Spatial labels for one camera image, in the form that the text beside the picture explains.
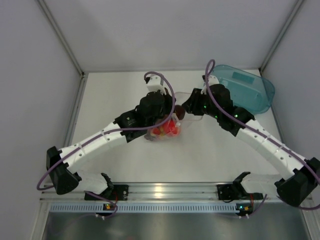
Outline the red fake apple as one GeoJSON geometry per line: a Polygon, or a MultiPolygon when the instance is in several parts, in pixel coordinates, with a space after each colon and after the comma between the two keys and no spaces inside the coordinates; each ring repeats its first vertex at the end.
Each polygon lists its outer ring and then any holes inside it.
{"type": "Polygon", "coordinates": [[[180,134],[181,128],[180,123],[174,119],[170,119],[159,127],[151,130],[151,135],[157,138],[160,137],[176,137],[180,134]]]}

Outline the clear zip top bag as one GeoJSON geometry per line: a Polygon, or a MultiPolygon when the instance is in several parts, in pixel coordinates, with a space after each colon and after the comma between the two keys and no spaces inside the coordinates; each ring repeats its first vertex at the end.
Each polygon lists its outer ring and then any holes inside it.
{"type": "MultiPolygon", "coordinates": [[[[181,91],[175,92],[174,94],[175,94],[175,99],[176,99],[175,105],[181,105],[181,106],[191,95],[190,92],[181,92],[181,91]]],[[[181,134],[181,132],[183,130],[188,128],[192,123],[198,122],[198,121],[202,120],[202,118],[203,118],[203,116],[195,116],[195,115],[192,115],[192,114],[188,114],[186,112],[185,112],[185,116],[184,116],[183,120],[179,120],[175,113],[173,113],[173,115],[171,116],[171,119],[175,120],[176,122],[179,122],[180,134],[181,134]]],[[[164,141],[164,140],[168,140],[168,139],[171,139],[171,138],[176,138],[178,136],[174,136],[174,137],[158,137],[157,140],[155,140],[153,142],[164,141]]]]}

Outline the dark red fake peach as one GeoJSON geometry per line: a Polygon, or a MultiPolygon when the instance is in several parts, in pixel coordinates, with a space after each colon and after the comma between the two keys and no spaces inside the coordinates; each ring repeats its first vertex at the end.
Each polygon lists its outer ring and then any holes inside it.
{"type": "Polygon", "coordinates": [[[186,111],[181,105],[175,105],[174,113],[179,120],[183,120],[185,118],[186,111]]]}

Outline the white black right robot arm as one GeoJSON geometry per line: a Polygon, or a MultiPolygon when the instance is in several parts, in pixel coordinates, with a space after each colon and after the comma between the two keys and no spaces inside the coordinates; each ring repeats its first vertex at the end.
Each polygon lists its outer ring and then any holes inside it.
{"type": "Polygon", "coordinates": [[[233,181],[238,198],[250,194],[277,196],[288,205],[299,207],[317,187],[319,160],[305,159],[277,140],[249,111],[233,104],[224,85],[214,84],[207,90],[194,88],[182,107],[189,114],[215,118],[223,130],[247,143],[277,170],[277,174],[243,172],[233,181]]]}

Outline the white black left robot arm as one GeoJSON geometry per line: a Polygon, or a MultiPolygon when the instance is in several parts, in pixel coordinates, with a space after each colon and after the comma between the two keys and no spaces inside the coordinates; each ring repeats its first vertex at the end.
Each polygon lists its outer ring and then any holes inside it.
{"type": "Polygon", "coordinates": [[[113,194],[113,185],[105,173],[86,173],[82,166],[97,155],[146,135],[169,121],[175,98],[169,93],[151,91],[132,110],[122,113],[101,131],[74,145],[46,151],[46,169],[57,195],[74,190],[92,192],[102,200],[113,194]]]}

